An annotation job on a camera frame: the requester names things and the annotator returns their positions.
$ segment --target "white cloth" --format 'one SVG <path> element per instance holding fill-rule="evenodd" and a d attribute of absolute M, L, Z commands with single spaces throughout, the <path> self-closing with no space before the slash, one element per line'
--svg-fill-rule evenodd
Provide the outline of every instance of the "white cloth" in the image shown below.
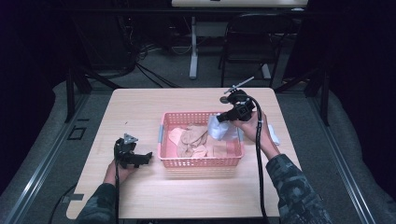
<path fill-rule="evenodd" d="M 268 124 L 268 130 L 270 131 L 273 142 L 279 146 L 279 139 L 277 138 L 271 124 Z M 209 116 L 209 120 L 207 122 L 207 133 L 218 141 L 229 141 L 238 137 L 236 127 L 228 120 L 220 123 L 216 118 L 216 115 Z"/>

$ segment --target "dark background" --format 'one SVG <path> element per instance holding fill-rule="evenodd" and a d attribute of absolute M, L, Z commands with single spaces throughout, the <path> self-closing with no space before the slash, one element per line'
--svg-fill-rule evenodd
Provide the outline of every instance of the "dark background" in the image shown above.
<path fill-rule="evenodd" d="M 364 162 L 377 183 L 396 199 L 396 177 L 392 175 L 396 170 L 396 18 L 390 2 L 310 0 L 307 11 L 346 12 L 348 16 L 341 22 L 339 18 L 304 20 L 285 77 L 301 76 L 331 56 L 327 61 L 331 90 L 356 129 Z M 130 7 L 147 7 L 135 3 Z M 169 7 L 165 0 L 152 3 L 153 7 Z M 114 6 L 114 2 L 105 0 L 92 4 Z M 65 80 L 71 62 L 91 69 L 134 69 L 134 49 L 125 42 L 130 24 L 121 27 L 114 17 L 79 16 L 71 21 L 43 12 L 51 6 L 65 5 L 87 6 L 71 0 L 2 3 L 1 191 L 44 125 L 54 103 L 52 88 Z M 151 15 L 140 18 L 136 27 L 167 48 L 171 34 L 166 27 L 170 23 L 177 23 L 177 18 Z M 98 51 L 93 52 L 91 45 Z"/>

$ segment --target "black cable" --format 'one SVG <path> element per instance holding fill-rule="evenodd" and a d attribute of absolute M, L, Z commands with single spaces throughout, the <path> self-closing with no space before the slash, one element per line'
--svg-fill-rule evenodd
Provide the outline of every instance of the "black cable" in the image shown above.
<path fill-rule="evenodd" d="M 141 73 L 143 73 L 143 75 L 145 75 L 145 77 L 147 77 L 148 79 L 150 79 L 152 82 L 154 82 L 154 84 L 156 84 L 157 86 L 159 86 L 160 88 L 163 88 L 163 86 L 156 82 L 154 79 L 152 79 L 151 77 L 149 77 L 141 68 L 140 65 L 138 65 L 138 63 L 136 63 L 136 67 L 140 70 Z"/>
<path fill-rule="evenodd" d="M 119 224 L 119 203 L 120 203 L 120 176 L 119 176 L 119 164 L 120 161 L 116 161 L 116 204 L 115 204 L 115 210 L 116 210 L 116 224 Z"/>
<path fill-rule="evenodd" d="M 52 223 L 53 215 L 55 215 L 56 208 L 58 207 L 58 205 L 59 205 L 59 203 L 61 202 L 62 198 L 63 198 L 66 194 L 68 194 L 68 193 L 70 192 L 70 190 L 72 190 L 73 188 L 75 188 L 76 185 L 77 185 L 77 183 L 74 184 L 72 187 L 70 187 L 70 189 L 68 189 L 68 190 L 62 195 L 62 197 L 58 200 L 58 202 L 55 204 L 55 206 L 54 206 L 53 209 L 52 209 L 52 212 L 50 213 L 49 224 Z"/>
<path fill-rule="evenodd" d="M 152 51 L 155 49 L 160 49 L 160 48 L 158 48 L 155 44 L 144 44 L 144 47 L 141 49 L 141 51 L 145 51 L 145 52 L 149 53 L 149 51 Z"/>
<path fill-rule="evenodd" d="M 100 76 L 101 77 L 105 77 L 106 79 L 113 79 L 113 78 L 117 78 L 117 77 L 125 77 L 126 75 L 130 74 L 133 70 L 134 70 L 133 68 L 125 68 L 123 71 L 118 70 L 117 74 L 111 74 L 111 75 L 102 75 L 102 74 L 100 74 Z"/>
<path fill-rule="evenodd" d="M 261 139 L 260 136 L 262 135 L 262 108 L 253 97 L 244 94 L 236 94 L 234 97 L 246 97 L 253 101 L 254 105 L 257 107 L 257 131 L 256 131 L 256 154 L 257 154 L 257 165 L 259 169 L 259 182 L 260 182 L 260 209 L 262 210 L 262 220 L 264 224 L 270 224 L 268 220 L 267 213 L 265 212 L 264 206 L 264 177 L 262 172 L 262 150 L 260 149 Z"/>
<path fill-rule="evenodd" d="M 140 63 L 136 63 L 136 67 L 139 68 L 140 71 L 142 71 L 141 69 L 144 69 L 144 70 L 150 72 L 152 75 L 154 75 L 154 76 L 157 77 L 159 80 L 161 80 L 161 81 L 164 82 L 166 85 L 168 85 L 168 86 L 170 86 L 170 87 L 172 87 L 172 88 L 181 88 L 181 87 L 178 86 L 177 84 L 175 84 L 175 83 L 173 83 L 173 82 L 167 80 L 166 78 L 161 77 L 161 76 L 159 76 L 158 74 L 152 72 L 151 70 L 149 70 L 147 67 L 143 66 L 143 65 L 140 64 Z"/>
<path fill-rule="evenodd" d="M 136 58 L 136 63 L 140 60 L 145 60 L 146 56 L 148 56 L 149 51 L 148 51 L 148 47 L 146 45 L 146 43 L 141 44 L 144 47 L 140 49 L 140 52 L 137 54 L 137 58 Z"/>

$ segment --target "black curtain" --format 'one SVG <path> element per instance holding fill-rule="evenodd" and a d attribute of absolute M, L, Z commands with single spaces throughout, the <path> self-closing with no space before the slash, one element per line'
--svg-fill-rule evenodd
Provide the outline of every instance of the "black curtain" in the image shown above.
<path fill-rule="evenodd" d="M 340 12 L 340 21 L 304 20 L 284 77 L 326 63 L 377 184 L 396 199 L 396 17 L 391 0 L 309 0 L 307 11 Z"/>
<path fill-rule="evenodd" d="M 32 53 L 26 47 L 23 39 L 34 38 L 35 33 L 21 38 L 18 30 L 23 27 L 15 26 L 19 25 L 21 17 L 28 15 L 15 14 L 17 4 L 13 4 L 15 5 L 3 2 L 0 6 L 1 193 L 20 168 L 38 137 L 54 104 L 55 95 L 52 87 L 62 80 L 61 76 L 50 75 L 50 71 L 56 72 L 58 68 L 43 72 L 47 62 L 41 60 L 49 57 L 45 55 L 46 39 L 32 43 L 36 48 L 43 46 L 43 51 L 38 54 Z M 26 25 L 33 26 L 34 22 L 27 21 Z"/>

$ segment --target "cable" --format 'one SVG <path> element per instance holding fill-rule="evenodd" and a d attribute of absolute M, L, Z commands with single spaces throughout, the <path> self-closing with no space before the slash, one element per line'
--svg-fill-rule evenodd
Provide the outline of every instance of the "cable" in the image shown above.
<path fill-rule="evenodd" d="M 138 57 L 136 57 L 137 62 L 140 60 L 145 60 L 145 58 L 149 55 L 148 47 L 146 46 L 146 44 L 141 44 L 141 45 L 143 45 L 144 47 L 140 49 Z"/>
<path fill-rule="evenodd" d="M 117 78 L 117 77 L 125 77 L 126 75 L 128 75 L 129 73 L 131 73 L 134 69 L 133 68 L 129 68 L 127 70 L 124 71 L 117 71 L 118 73 L 116 74 L 111 74 L 111 75 L 103 75 L 103 73 L 98 73 L 101 77 L 105 77 L 106 79 L 113 79 L 113 78 Z"/>
<path fill-rule="evenodd" d="M 149 51 L 152 51 L 154 49 L 161 49 L 161 48 L 158 48 L 155 44 L 151 43 L 151 44 L 145 44 L 144 48 L 141 49 L 141 50 L 149 52 Z"/>
<path fill-rule="evenodd" d="M 257 102 L 253 97 L 249 95 L 236 94 L 234 97 L 237 96 L 247 97 L 248 99 L 253 101 L 254 105 L 257 107 L 258 123 L 257 123 L 257 131 L 256 131 L 256 154 L 257 154 L 257 165 L 259 169 L 259 182 L 260 182 L 260 209 L 262 210 L 262 220 L 264 224 L 270 224 L 264 206 L 264 177 L 262 172 L 262 150 L 260 149 L 260 144 L 261 144 L 260 136 L 262 135 L 262 124 L 263 124 L 262 108 L 260 107 L 259 102 Z"/>
<path fill-rule="evenodd" d="M 183 17 L 183 20 L 184 20 L 184 23 L 186 23 L 187 29 L 189 29 L 189 31 L 191 33 L 191 29 L 190 29 L 189 23 L 186 20 L 186 17 Z"/>
<path fill-rule="evenodd" d="M 140 64 L 140 63 L 136 63 L 136 67 L 139 68 L 139 70 L 140 70 L 143 74 L 145 74 L 145 73 L 144 73 L 141 69 L 144 69 L 144 70 L 150 72 L 152 75 L 154 75 L 154 76 L 157 77 L 159 80 L 161 80 L 161 81 L 164 82 L 166 85 L 168 85 L 168 86 L 170 86 L 170 87 L 172 87 L 172 88 L 181 88 L 181 87 L 178 86 L 177 84 L 175 84 L 175 83 L 173 83 L 173 82 L 167 80 L 166 78 L 161 77 L 161 76 L 159 76 L 158 74 L 156 74 L 156 73 L 150 71 L 147 67 L 143 66 L 143 65 Z"/>
<path fill-rule="evenodd" d="M 150 79 L 152 82 L 154 82 L 154 84 L 156 84 L 157 86 L 159 86 L 160 88 L 163 88 L 163 86 L 156 82 L 154 79 L 152 79 L 151 77 L 149 77 L 141 68 L 140 65 L 138 65 L 138 63 L 136 63 L 136 67 L 140 70 L 141 73 L 143 73 L 143 75 L 145 75 L 145 77 L 147 77 L 148 79 Z"/>
<path fill-rule="evenodd" d="M 55 206 L 54 206 L 53 209 L 52 209 L 52 212 L 50 213 L 49 224 L 52 223 L 53 215 L 55 215 L 56 208 L 58 207 L 58 205 L 59 205 L 59 203 L 61 202 L 62 198 L 63 198 L 64 196 L 66 196 L 66 194 L 68 194 L 68 193 L 70 192 L 70 190 L 72 190 L 73 188 L 75 188 L 76 185 L 77 185 L 77 183 L 74 184 L 72 187 L 70 187 L 70 189 L 68 189 L 68 190 L 62 195 L 62 197 L 58 200 L 58 202 L 55 204 Z"/>
<path fill-rule="evenodd" d="M 120 203 L 120 176 L 119 176 L 119 164 L 120 161 L 116 160 L 116 203 L 115 203 L 115 210 L 116 210 L 116 224 L 119 224 L 119 203 Z"/>
<path fill-rule="evenodd" d="M 182 55 L 182 54 L 188 53 L 190 51 L 191 47 L 192 47 L 192 45 L 189 45 L 186 47 L 178 46 L 178 47 L 172 47 L 171 49 L 175 54 Z M 184 52 L 177 52 L 177 51 L 175 51 L 176 48 L 188 48 L 188 49 L 186 49 Z"/>

